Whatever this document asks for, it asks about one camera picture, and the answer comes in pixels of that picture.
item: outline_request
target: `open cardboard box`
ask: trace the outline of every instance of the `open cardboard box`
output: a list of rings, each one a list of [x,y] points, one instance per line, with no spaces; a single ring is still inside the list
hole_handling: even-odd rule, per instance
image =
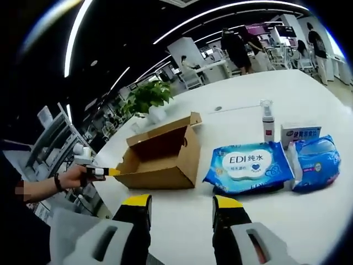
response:
[[[131,189],[187,189],[195,187],[200,144],[191,125],[199,113],[128,138],[129,148],[115,178]]]

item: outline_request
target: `blue packaging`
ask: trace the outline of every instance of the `blue packaging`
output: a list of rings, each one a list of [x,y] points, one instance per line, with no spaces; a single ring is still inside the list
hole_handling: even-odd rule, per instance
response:
[[[280,142],[214,149],[204,179],[223,193],[237,194],[294,179]]]
[[[294,192],[311,192],[332,184],[338,177],[340,155],[330,135],[290,143],[288,156],[295,174]]]

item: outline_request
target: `chair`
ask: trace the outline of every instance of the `chair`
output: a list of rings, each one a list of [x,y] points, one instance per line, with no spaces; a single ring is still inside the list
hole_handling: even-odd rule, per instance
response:
[[[186,73],[182,73],[180,77],[183,80],[186,86],[186,89],[194,89],[204,85],[201,78],[194,71],[188,71]]]
[[[298,69],[303,72],[309,72],[309,74],[313,76],[313,71],[315,70],[315,67],[310,57],[303,58],[302,55],[300,54],[300,57],[298,60]]]
[[[280,65],[280,66],[284,67],[285,69],[293,69],[291,59],[290,59],[290,56],[288,53],[288,48],[285,47],[284,45],[280,46],[279,54],[275,55],[275,59],[271,63],[273,66]]]

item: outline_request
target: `white flower pot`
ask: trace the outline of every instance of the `white flower pot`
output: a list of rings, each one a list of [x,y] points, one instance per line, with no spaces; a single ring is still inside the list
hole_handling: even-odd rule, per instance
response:
[[[167,117],[167,113],[165,112],[164,108],[150,106],[149,114],[147,115],[147,119],[150,122],[157,124],[157,123],[160,123],[162,120],[164,120],[166,117]]]

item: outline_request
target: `yellow label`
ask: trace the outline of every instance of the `yellow label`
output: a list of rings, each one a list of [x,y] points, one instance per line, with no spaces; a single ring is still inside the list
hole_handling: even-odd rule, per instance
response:
[[[232,198],[216,195],[218,208],[242,208],[243,204]]]
[[[149,197],[149,194],[132,196],[127,198],[122,204],[129,205],[129,206],[146,206],[148,197]]]
[[[110,169],[109,169],[109,175],[110,175],[110,176],[117,176],[117,175],[120,175],[120,171],[117,170],[117,169],[114,169],[114,168],[110,168]]]

